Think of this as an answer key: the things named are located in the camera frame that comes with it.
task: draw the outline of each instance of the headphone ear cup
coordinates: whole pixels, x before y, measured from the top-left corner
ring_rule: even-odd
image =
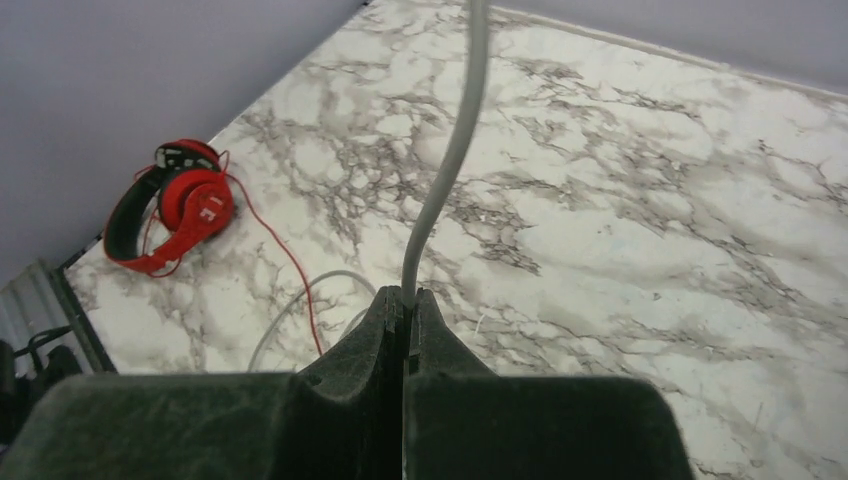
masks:
[[[205,168],[170,173],[159,190],[159,218],[165,227],[175,232],[183,221],[185,200],[188,195],[204,183],[226,182],[222,174]]]

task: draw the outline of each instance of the red cable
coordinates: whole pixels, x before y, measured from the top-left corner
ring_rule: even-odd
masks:
[[[172,269],[168,270],[167,272],[165,272],[165,273],[163,273],[163,274],[148,273],[148,274],[147,274],[147,276],[148,276],[148,277],[150,277],[150,278],[165,278],[165,277],[170,277],[171,275],[173,275],[173,274],[174,274],[174,272],[176,272],[176,271],[177,271],[177,269],[178,269],[178,268],[180,268],[180,264],[181,264],[181,263],[183,263],[183,259],[182,259],[182,257],[178,258],[178,259],[177,259],[177,264],[176,264],[176,265],[174,265],[174,268],[172,268]]]
[[[226,173],[226,168],[224,169],[224,171],[227,177],[229,177],[232,181],[236,182],[236,185],[238,185],[241,189],[241,193],[242,195],[244,195],[244,199],[247,202],[247,208],[250,209],[250,213],[253,214],[253,217],[256,218],[256,221],[259,222],[263,227],[265,227],[265,230],[268,230],[268,233],[270,233],[271,236],[274,237],[274,240],[277,241],[277,245],[279,245],[280,248],[282,248],[283,251],[286,252],[286,255],[289,256],[295,268],[297,268],[297,273],[300,274],[300,279],[303,281],[303,288],[306,290],[306,305],[309,308],[309,328],[312,330],[312,340],[315,341],[315,348],[318,349],[318,355],[323,355],[324,351],[321,349],[321,341],[318,339],[318,328],[315,326],[315,312],[312,309],[312,291],[309,288],[309,280],[306,279],[306,274],[303,272],[303,268],[301,268],[300,263],[298,263],[297,259],[294,258],[294,254],[291,252],[291,250],[289,250],[286,244],[283,243],[283,241],[280,240],[280,238],[277,236],[277,232],[275,232],[270,225],[265,223],[265,221],[262,220],[262,217],[260,217],[259,214],[256,213],[256,209],[253,208],[253,203],[250,201],[250,197],[247,195],[247,189],[244,188],[244,185],[242,185],[239,179],[230,175],[229,173]]]
[[[152,170],[154,166],[155,165],[148,165],[148,166],[142,168],[141,170],[135,172],[135,174],[133,175],[133,180],[138,180],[138,177],[140,177],[142,173],[145,173],[149,170]]]
[[[224,173],[226,173],[227,169],[230,168],[230,151],[229,150],[224,150],[224,152],[221,153],[221,155],[218,157],[218,160],[220,161],[225,156],[227,158],[225,158],[224,161],[227,162],[227,163],[224,164],[224,168],[223,168]]]
[[[150,239],[149,238],[150,227],[153,226],[154,220],[158,220],[155,213],[153,215],[151,215],[150,218],[147,219],[147,227],[144,228],[144,237],[142,237],[144,240],[141,243],[141,254],[142,255],[147,255],[147,241]]]

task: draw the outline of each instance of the headphone cord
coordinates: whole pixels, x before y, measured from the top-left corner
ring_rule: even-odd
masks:
[[[465,161],[465,155],[468,152],[469,145],[471,144],[471,137],[474,134],[474,129],[477,125],[477,119],[480,115],[480,109],[483,103],[489,57],[489,4],[488,0],[468,0],[468,3],[470,10],[468,20],[468,62],[466,67],[465,89],[459,105],[456,125],[454,126],[447,151],[445,152],[445,157],[442,160],[442,165],[439,168],[439,172],[436,175],[433,186],[430,188],[430,192],[427,194],[427,198],[421,207],[418,218],[415,220],[415,224],[412,228],[412,234],[410,235],[409,242],[406,245],[406,252],[404,253],[403,271],[401,273],[401,299],[404,308],[406,308],[408,312],[411,312],[415,306],[415,286],[418,278],[418,265],[421,261],[421,255],[424,252],[424,246],[426,245],[430,232],[432,231],[433,226],[435,225],[436,220],[447,201],[448,195],[453,189],[453,185],[459,175],[459,170]],[[315,324],[315,313],[310,287],[317,285],[319,282],[326,280],[327,278],[347,276],[363,284],[371,295],[376,295],[377,291],[364,277],[347,270],[334,270],[319,275],[312,280],[312,282],[307,281],[306,274],[300,266],[300,263],[297,259],[295,259],[294,254],[291,250],[289,250],[285,243],[280,240],[274,229],[265,223],[254,209],[253,204],[250,201],[250,197],[247,194],[247,189],[245,189],[241,181],[227,173],[227,167],[229,167],[229,151],[222,153],[221,157],[224,157],[224,155],[226,155],[226,165],[223,168],[223,172],[239,186],[251,213],[271,234],[280,248],[285,251],[286,255],[289,256],[292,263],[294,263],[295,268],[297,268],[300,279],[304,285],[303,290],[289,301],[289,303],[280,311],[277,317],[265,330],[265,333],[262,335],[262,338],[253,350],[253,355],[251,355],[247,370],[254,371],[256,369],[260,354],[265,349],[271,334],[277,329],[283,318],[289,313],[291,308],[304,293],[306,294],[306,303],[309,308],[309,326],[312,331],[312,339],[315,341],[315,348],[318,350],[318,355],[323,355],[323,348],[321,347],[321,342],[318,338],[318,330]],[[150,224],[152,224],[152,222],[156,219],[155,215],[151,215],[150,223],[148,223],[147,230],[145,231],[144,247],[142,250],[146,249],[147,234],[150,230]],[[161,275],[161,277],[167,277],[168,275],[173,274],[177,266],[175,266],[171,271]],[[359,312],[353,318],[350,324],[348,324],[345,328],[342,336],[346,335],[356,325],[357,320],[360,319],[365,312],[367,312],[367,309]]]
[[[247,194],[247,189],[244,187],[244,184],[242,184],[241,181],[238,178],[236,178],[233,174],[231,174],[227,171],[227,169],[230,166],[230,152],[229,152],[229,150],[225,150],[224,152],[222,152],[221,155],[220,155],[220,158],[223,159],[223,161],[225,162],[224,167],[221,169],[221,172],[224,175],[226,175],[227,178],[229,178],[230,180],[235,182],[236,185],[238,185],[239,189],[241,190],[242,195],[244,196],[244,200],[247,203],[247,208],[250,210],[250,213],[253,214],[253,218],[255,218],[256,221],[259,222],[259,224],[262,225],[262,227],[265,230],[267,230],[268,233],[271,234],[271,237],[274,238],[274,241],[277,242],[277,245],[279,245],[280,248],[283,250],[283,252],[286,253],[286,255],[289,257],[289,259],[292,261],[295,268],[297,269],[297,273],[300,276],[301,282],[303,282],[304,288],[303,288],[303,291],[296,298],[300,298],[300,296],[302,296],[304,293],[306,294],[306,305],[307,305],[307,308],[309,310],[309,329],[312,332],[312,340],[315,342],[315,348],[318,350],[318,355],[323,355],[324,351],[323,351],[323,348],[321,347],[321,340],[318,336],[318,327],[317,327],[316,322],[315,322],[315,311],[314,311],[313,301],[312,301],[312,290],[309,288],[310,284],[309,284],[309,281],[306,279],[306,273],[304,272],[303,267],[300,265],[300,262],[297,261],[297,258],[294,256],[294,253],[291,251],[291,249],[289,249],[289,247],[285,244],[285,242],[283,242],[280,239],[279,235],[277,235],[277,232],[270,225],[268,225],[268,223],[265,222],[265,220],[263,220],[262,217],[259,215],[259,213],[256,211],[256,208],[253,206],[253,202],[250,200],[250,195]],[[137,179],[139,177],[139,175],[150,170],[151,168],[153,168],[152,165],[139,170],[138,172],[136,172],[134,177]],[[150,218],[147,221],[147,226],[144,230],[144,237],[143,237],[143,240],[142,240],[142,248],[141,248],[142,255],[147,253],[147,243],[148,243],[149,236],[150,236],[150,229],[153,226],[154,221],[159,221],[159,216],[156,215],[155,212],[152,215],[150,215]],[[168,270],[167,272],[165,272],[163,274],[148,274],[148,275],[152,278],[165,278],[165,277],[171,276],[171,275],[174,274],[174,272],[177,271],[177,268],[180,266],[180,263],[182,263],[182,260],[183,260],[182,257],[180,257],[177,260],[177,263],[170,270]],[[287,313],[287,309],[290,309],[290,308],[291,308],[291,304],[286,309],[283,309],[283,312],[280,313],[280,315],[277,316],[277,319],[282,318],[282,316],[285,313]],[[277,324],[279,324],[279,321],[275,320],[275,322],[273,322],[272,324],[277,325]]]

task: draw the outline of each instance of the gray marble veining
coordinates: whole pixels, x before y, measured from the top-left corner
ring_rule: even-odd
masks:
[[[377,1],[214,140],[311,277],[399,282],[465,28],[457,3]],[[419,275],[454,332],[504,374],[650,380],[699,478],[848,479],[848,104],[512,13],[493,31]],[[167,279],[100,248],[69,269],[121,371],[247,366],[299,281],[239,204]],[[317,288],[325,347],[369,301]],[[316,357],[304,312],[262,368]]]

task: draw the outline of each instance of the logo on headphones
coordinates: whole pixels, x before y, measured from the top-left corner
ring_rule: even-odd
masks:
[[[218,197],[209,197],[209,200],[214,203],[217,203],[219,207],[224,206],[224,201]],[[218,216],[218,211],[220,211],[220,209],[212,210],[209,207],[203,207],[203,210],[200,211],[200,218],[211,223],[213,220],[215,220],[215,217]]]

